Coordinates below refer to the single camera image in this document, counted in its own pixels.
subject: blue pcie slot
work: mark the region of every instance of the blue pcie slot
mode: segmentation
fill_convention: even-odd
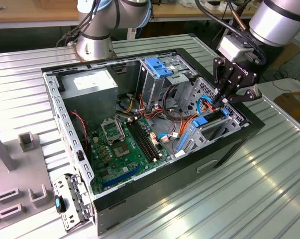
[[[136,167],[135,169],[132,169],[131,171],[129,171],[129,172],[125,173],[125,174],[122,174],[121,176],[118,176],[118,177],[116,177],[116,178],[111,179],[110,181],[107,181],[107,182],[105,182],[105,183],[102,183],[102,187],[105,188],[105,187],[111,186],[111,185],[113,185],[113,184],[115,184],[115,183],[120,182],[120,181],[123,180],[123,179],[126,179],[126,178],[128,178],[128,177],[131,177],[131,176],[133,176],[134,174],[136,174],[140,168],[141,168],[141,166],[138,166],[138,167]]]

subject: blue plastic clip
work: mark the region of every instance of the blue plastic clip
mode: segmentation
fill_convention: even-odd
[[[208,121],[203,116],[197,117],[193,120],[193,124],[196,128],[198,128],[201,125],[206,124],[206,123],[208,123]]]
[[[225,117],[227,117],[229,115],[229,111],[227,109],[222,108],[221,111],[225,115]]]

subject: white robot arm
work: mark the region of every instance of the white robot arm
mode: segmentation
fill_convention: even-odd
[[[83,60],[114,56],[110,31],[145,26],[151,7],[150,0],[78,0],[79,20],[86,24],[76,44],[78,56]]]

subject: chip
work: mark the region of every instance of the chip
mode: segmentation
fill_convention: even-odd
[[[109,175],[109,172],[108,172],[108,170],[104,170],[104,171],[101,171],[99,174],[100,174],[101,178],[104,178]]]
[[[120,157],[130,153],[130,150],[129,150],[126,142],[116,143],[112,146],[112,149],[117,158],[120,158]]]

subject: red cable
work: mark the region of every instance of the red cable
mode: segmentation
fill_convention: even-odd
[[[74,114],[75,116],[78,117],[78,119],[80,119],[81,123],[82,123],[82,126],[84,127],[84,130],[85,130],[85,141],[86,141],[86,151],[88,150],[88,134],[87,134],[87,129],[86,129],[86,126],[85,126],[85,123],[84,123],[84,120],[75,112],[73,111],[70,111],[70,113]]]

